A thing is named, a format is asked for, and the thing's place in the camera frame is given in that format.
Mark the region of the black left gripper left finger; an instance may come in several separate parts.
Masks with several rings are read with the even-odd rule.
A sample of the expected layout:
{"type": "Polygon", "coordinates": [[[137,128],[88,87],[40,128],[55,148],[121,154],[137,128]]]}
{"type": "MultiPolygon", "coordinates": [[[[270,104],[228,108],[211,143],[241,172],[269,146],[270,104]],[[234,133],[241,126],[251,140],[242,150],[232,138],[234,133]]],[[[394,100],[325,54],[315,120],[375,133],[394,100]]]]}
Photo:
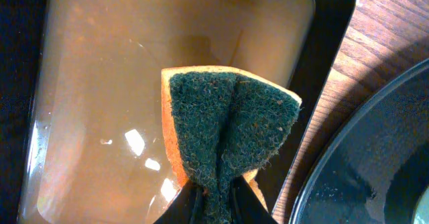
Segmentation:
{"type": "Polygon", "coordinates": [[[203,187],[188,181],[154,224],[197,224],[203,216],[203,187]]]}

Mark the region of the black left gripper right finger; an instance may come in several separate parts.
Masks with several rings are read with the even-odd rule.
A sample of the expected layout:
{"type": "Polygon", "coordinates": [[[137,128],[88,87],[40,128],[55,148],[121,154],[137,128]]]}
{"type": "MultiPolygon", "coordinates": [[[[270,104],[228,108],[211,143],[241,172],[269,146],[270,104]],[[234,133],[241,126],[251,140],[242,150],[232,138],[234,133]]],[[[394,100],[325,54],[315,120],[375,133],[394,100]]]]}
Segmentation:
{"type": "Polygon", "coordinates": [[[235,224],[277,224],[242,176],[231,182],[229,204],[235,224]]]}

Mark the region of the orange green scrub sponge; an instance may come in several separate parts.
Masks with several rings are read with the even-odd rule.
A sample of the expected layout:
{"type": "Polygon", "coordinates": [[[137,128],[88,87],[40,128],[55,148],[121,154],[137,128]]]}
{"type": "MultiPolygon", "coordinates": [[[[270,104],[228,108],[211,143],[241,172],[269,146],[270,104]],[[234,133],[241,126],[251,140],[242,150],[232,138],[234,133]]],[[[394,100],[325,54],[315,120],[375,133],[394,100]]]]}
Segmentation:
{"type": "Polygon", "coordinates": [[[161,78],[166,154],[179,185],[197,189],[190,222],[236,223],[229,202],[236,178],[264,206],[255,174],[286,141],[301,98],[230,66],[165,68],[161,78]]]}

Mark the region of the mint plate with ketchup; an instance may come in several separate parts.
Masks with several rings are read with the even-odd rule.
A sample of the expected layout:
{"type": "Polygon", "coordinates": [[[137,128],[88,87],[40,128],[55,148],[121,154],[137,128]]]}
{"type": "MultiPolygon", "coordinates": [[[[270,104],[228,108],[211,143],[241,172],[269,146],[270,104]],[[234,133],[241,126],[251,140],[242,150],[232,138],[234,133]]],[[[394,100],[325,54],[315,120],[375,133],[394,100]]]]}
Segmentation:
{"type": "Polygon", "coordinates": [[[418,199],[412,223],[429,224],[429,188],[427,188],[418,199]]]}

